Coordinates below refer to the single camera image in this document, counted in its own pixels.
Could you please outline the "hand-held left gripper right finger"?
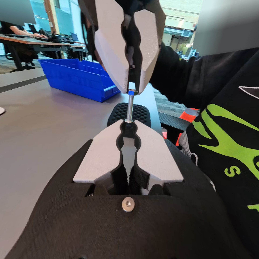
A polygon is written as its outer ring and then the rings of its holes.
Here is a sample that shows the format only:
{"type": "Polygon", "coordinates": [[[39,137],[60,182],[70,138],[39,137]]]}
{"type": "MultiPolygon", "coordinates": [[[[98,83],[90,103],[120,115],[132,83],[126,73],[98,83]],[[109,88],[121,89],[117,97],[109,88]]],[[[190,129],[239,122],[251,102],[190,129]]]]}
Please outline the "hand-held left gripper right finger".
{"type": "Polygon", "coordinates": [[[140,121],[134,121],[136,148],[134,178],[142,189],[148,191],[154,185],[181,183],[181,174],[164,138],[140,121]]]}

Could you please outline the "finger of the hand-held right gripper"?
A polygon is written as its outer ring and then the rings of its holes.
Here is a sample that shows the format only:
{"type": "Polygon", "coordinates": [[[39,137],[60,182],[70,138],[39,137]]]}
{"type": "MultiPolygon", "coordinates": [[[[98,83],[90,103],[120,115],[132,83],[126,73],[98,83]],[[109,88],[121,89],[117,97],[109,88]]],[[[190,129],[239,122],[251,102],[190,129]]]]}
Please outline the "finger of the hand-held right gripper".
{"type": "Polygon", "coordinates": [[[135,82],[132,16],[136,1],[94,2],[98,23],[94,33],[95,48],[115,86],[122,93],[128,93],[129,82],[135,82]]]}
{"type": "Polygon", "coordinates": [[[154,71],[159,53],[155,14],[144,9],[134,13],[134,29],[137,33],[134,39],[135,87],[143,92],[154,71]]]}

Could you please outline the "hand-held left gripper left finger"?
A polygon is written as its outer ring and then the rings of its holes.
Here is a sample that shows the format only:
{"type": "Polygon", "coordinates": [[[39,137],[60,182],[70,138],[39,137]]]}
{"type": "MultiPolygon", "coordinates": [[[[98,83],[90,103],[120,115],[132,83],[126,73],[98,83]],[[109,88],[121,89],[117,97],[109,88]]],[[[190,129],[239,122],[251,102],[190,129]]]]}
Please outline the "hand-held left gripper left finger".
{"type": "Polygon", "coordinates": [[[104,185],[107,191],[124,191],[123,124],[124,120],[119,120],[92,139],[73,182],[104,185]]]}

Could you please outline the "large blue plastic bin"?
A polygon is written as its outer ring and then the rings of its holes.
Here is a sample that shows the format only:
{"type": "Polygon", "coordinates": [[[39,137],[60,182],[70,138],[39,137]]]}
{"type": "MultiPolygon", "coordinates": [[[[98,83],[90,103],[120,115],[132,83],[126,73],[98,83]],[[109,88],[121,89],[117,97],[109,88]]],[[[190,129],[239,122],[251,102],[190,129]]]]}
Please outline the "large blue plastic bin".
{"type": "Polygon", "coordinates": [[[78,59],[42,59],[40,64],[52,88],[101,103],[120,93],[99,63],[78,59]]]}

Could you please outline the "long thin silver bolt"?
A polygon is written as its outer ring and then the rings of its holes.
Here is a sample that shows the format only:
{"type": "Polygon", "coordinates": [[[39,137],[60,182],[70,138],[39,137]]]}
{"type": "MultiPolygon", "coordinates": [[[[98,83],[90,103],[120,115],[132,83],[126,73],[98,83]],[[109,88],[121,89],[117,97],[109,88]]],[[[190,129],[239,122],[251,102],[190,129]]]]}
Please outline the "long thin silver bolt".
{"type": "Polygon", "coordinates": [[[128,94],[128,107],[127,107],[127,117],[125,121],[127,123],[132,123],[134,97],[138,95],[138,91],[135,88],[135,83],[129,82],[127,94],[128,94]]]}

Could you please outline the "wooden office desk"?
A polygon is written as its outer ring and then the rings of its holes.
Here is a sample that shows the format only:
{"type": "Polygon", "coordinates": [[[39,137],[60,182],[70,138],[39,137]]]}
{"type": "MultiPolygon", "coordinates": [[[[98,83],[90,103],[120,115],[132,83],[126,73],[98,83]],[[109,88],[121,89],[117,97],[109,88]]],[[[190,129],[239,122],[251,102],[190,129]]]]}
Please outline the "wooden office desk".
{"type": "Polygon", "coordinates": [[[57,59],[64,59],[64,54],[67,50],[71,50],[72,52],[78,52],[79,59],[82,60],[83,55],[81,52],[86,51],[86,45],[83,43],[54,43],[54,42],[47,42],[42,40],[37,40],[35,37],[29,37],[29,38],[19,38],[18,35],[14,35],[14,37],[9,37],[7,35],[1,35],[0,36],[0,42],[7,45],[8,49],[11,52],[12,58],[14,60],[16,69],[15,71],[23,71],[27,67],[22,66],[21,60],[17,53],[17,46],[19,44],[26,44],[33,48],[36,52],[49,52],[54,51],[57,59]]]}

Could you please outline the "black mesh cushion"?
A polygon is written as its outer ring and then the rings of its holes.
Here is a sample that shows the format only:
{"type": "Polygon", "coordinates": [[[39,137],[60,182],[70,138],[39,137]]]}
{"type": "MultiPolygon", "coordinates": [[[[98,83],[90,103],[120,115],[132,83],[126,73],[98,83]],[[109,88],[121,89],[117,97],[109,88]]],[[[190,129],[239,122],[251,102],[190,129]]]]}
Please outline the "black mesh cushion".
{"type": "MultiPolygon", "coordinates": [[[[127,110],[128,110],[128,103],[121,102],[115,105],[114,109],[112,110],[107,126],[114,124],[115,122],[119,120],[126,120],[127,118],[127,110]]],[[[132,120],[140,121],[144,125],[151,128],[151,119],[150,119],[150,112],[149,110],[142,105],[133,105],[133,113],[132,113],[132,120]]]]}

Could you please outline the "orange traffic cone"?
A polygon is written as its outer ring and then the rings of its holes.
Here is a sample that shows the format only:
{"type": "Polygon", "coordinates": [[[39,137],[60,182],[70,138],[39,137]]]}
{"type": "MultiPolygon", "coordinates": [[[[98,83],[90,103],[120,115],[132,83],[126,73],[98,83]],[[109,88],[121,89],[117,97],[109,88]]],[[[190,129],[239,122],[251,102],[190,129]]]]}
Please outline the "orange traffic cone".
{"type": "Polygon", "coordinates": [[[192,123],[198,115],[199,109],[186,108],[179,118],[192,123]]]}

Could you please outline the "person's black printed shirt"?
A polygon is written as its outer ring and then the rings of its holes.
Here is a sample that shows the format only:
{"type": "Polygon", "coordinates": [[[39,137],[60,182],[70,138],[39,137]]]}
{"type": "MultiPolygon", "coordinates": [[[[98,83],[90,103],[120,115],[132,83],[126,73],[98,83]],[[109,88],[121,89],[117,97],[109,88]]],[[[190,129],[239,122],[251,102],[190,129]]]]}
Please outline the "person's black printed shirt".
{"type": "Polygon", "coordinates": [[[179,144],[212,181],[252,258],[258,258],[258,48],[193,63],[179,102],[200,110],[179,144]]]}

